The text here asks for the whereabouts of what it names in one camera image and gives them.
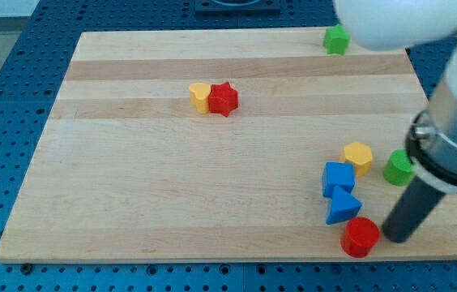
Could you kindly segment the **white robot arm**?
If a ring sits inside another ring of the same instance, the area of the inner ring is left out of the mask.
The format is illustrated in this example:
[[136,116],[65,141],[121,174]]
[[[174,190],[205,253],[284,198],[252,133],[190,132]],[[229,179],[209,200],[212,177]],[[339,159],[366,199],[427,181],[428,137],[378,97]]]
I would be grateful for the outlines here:
[[[457,35],[457,1],[341,0],[334,8],[352,40],[366,49],[408,48]],[[406,148],[419,179],[457,194],[457,47],[428,107],[412,122]]]

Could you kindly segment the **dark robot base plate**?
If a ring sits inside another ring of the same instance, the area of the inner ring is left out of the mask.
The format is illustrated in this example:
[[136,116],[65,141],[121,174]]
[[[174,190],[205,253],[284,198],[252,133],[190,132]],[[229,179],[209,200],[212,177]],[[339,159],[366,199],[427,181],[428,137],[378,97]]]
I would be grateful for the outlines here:
[[197,15],[232,12],[279,12],[280,0],[195,0]]

